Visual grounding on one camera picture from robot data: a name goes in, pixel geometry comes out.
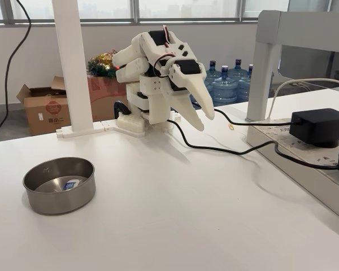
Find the water bottle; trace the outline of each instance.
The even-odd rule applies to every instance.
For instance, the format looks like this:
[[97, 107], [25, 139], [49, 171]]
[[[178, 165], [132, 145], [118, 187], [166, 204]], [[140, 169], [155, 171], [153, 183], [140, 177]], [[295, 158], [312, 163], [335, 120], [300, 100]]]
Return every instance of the water bottle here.
[[249, 91], [252, 73], [253, 65], [251, 64], [249, 65], [249, 71], [247, 72], [247, 75], [242, 77], [238, 82], [237, 101], [240, 103], [249, 101]]
[[211, 89], [208, 90], [208, 92], [210, 92], [212, 90], [212, 83], [213, 81], [215, 81], [215, 79], [221, 77], [221, 72], [216, 71], [216, 61], [211, 60], [210, 61], [210, 69], [208, 71], [206, 71], [207, 76], [205, 79], [205, 85], [208, 85]]
[[241, 69], [241, 59], [236, 59], [236, 65], [228, 71], [228, 77], [239, 81], [244, 76], [247, 76], [247, 70]]
[[238, 81], [228, 77], [228, 66], [222, 66], [221, 77], [213, 83], [212, 100], [214, 106], [223, 106], [236, 101]]

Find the table surface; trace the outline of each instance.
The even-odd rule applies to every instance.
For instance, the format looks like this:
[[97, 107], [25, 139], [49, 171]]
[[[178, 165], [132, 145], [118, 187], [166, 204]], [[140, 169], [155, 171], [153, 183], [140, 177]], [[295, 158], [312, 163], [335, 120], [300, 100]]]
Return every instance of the table surface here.
[[[241, 121], [246, 107], [221, 109]], [[339, 92], [279, 97], [273, 118], [323, 107], [339, 110]], [[245, 127], [198, 112], [204, 132], [180, 123], [190, 143], [249, 147]], [[22, 178], [63, 156], [94, 164], [96, 195], [72, 213], [38, 215]], [[40, 135], [0, 142], [0, 270], [339, 271], [339, 217], [257, 152], [189, 149], [176, 128], [142, 139]]]

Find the black wire on floor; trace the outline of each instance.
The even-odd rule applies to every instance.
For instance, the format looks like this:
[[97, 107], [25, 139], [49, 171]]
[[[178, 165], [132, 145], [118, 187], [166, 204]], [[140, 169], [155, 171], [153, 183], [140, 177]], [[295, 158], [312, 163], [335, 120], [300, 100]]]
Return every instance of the black wire on floor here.
[[294, 163], [297, 163], [299, 165], [303, 165], [303, 166], [309, 167], [309, 168], [315, 168], [315, 169], [339, 170], [339, 166], [338, 165], [335, 165], [335, 166], [332, 166], [332, 165], [315, 165], [315, 164], [310, 164], [310, 163], [298, 160], [298, 159], [296, 159], [294, 157], [291, 157], [289, 155], [283, 154], [281, 151], [279, 151], [279, 143], [277, 141], [267, 141], [265, 143], [262, 143], [261, 145], [255, 146], [253, 148], [250, 148], [250, 149], [248, 149], [246, 151], [242, 151], [242, 152], [227, 150], [225, 148], [216, 148], [216, 147], [207, 147], [207, 146], [192, 145], [192, 144], [190, 144], [187, 141], [185, 133], [183, 132], [183, 130], [181, 129], [181, 126], [177, 122], [175, 122], [173, 120], [167, 120], [167, 121], [176, 125], [176, 127], [179, 129], [179, 131], [180, 131], [180, 133], [182, 135], [182, 138], [183, 138], [185, 144], [187, 146], [189, 146], [190, 148], [196, 148], [196, 149], [200, 149], [200, 150], [221, 151], [221, 152], [226, 152], [228, 154], [235, 154], [235, 155], [244, 155], [244, 154], [248, 154], [248, 153], [250, 153], [252, 151], [258, 150], [259, 148], [265, 147], [267, 145], [274, 144], [275, 145], [275, 152], [278, 155], [280, 155], [281, 157], [283, 157], [285, 159], [288, 159], [288, 160], [290, 160], [290, 161], [292, 161]]
[[14, 55], [16, 54], [16, 52], [18, 51], [18, 49], [21, 47], [21, 45], [24, 43], [24, 41], [27, 39], [30, 29], [32, 28], [32, 21], [25, 9], [25, 7], [23, 6], [23, 4], [21, 4], [21, 2], [19, 0], [16, 0], [17, 3], [19, 4], [19, 6], [23, 9], [26, 17], [28, 18], [29, 21], [29, 27], [28, 30], [24, 36], [24, 38], [22, 39], [22, 41], [20, 41], [20, 43], [18, 44], [18, 46], [15, 48], [15, 50], [12, 52], [12, 54], [9, 57], [9, 60], [7, 62], [7, 66], [6, 66], [6, 73], [5, 73], [5, 109], [6, 109], [6, 113], [5, 113], [5, 117], [4, 119], [1, 121], [0, 123], [0, 128], [1, 126], [4, 124], [4, 122], [6, 121], [8, 115], [9, 115], [9, 106], [8, 106], [8, 97], [7, 97], [7, 78], [8, 78], [8, 74], [9, 74], [9, 69], [10, 69], [10, 64], [11, 64], [11, 60], [14, 57]]

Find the bottle cap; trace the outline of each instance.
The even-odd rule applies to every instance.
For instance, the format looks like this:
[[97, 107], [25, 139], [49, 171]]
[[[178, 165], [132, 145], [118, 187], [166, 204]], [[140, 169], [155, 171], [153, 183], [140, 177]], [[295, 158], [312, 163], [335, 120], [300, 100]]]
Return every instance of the bottle cap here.
[[221, 71], [222, 72], [228, 72], [228, 66], [226, 66], [226, 65], [222, 66]]

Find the christmas decoration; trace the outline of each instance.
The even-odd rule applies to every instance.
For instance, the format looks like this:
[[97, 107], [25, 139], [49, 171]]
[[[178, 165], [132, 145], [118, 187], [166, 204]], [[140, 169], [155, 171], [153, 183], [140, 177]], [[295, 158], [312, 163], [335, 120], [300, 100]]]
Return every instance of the christmas decoration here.
[[115, 78], [115, 72], [119, 67], [113, 65], [112, 56], [116, 53], [116, 50], [112, 50], [92, 58], [88, 61], [88, 71], [94, 76]]

